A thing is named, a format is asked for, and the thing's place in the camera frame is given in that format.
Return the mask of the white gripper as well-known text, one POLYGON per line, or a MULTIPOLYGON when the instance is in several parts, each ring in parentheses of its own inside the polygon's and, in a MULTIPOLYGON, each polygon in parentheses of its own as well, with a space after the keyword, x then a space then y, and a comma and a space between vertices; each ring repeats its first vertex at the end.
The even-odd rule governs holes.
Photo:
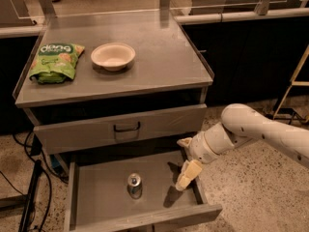
POLYGON ((205 135, 202 131, 195 136, 179 139, 177 144, 188 148, 189 154, 193 160, 186 160, 181 169, 181 173, 175 184, 176 190, 184 191, 189 184, 202 172, 203 164, 209 164, 218 158, 208 145, 205 135))

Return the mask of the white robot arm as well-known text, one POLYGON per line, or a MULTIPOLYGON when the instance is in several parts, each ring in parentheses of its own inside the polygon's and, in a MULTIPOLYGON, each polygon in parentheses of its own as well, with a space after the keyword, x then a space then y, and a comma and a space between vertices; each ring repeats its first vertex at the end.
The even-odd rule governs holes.
POLYGON ((228 150, 250 144, 252 140, 262 140, 309 167, 309 130, 270 120, 245 104, 233 103, 223 109, 219 123, 177 141, 188 152, 189 160, 183 164, 176 190, 185 190, 205 164, 228 150))

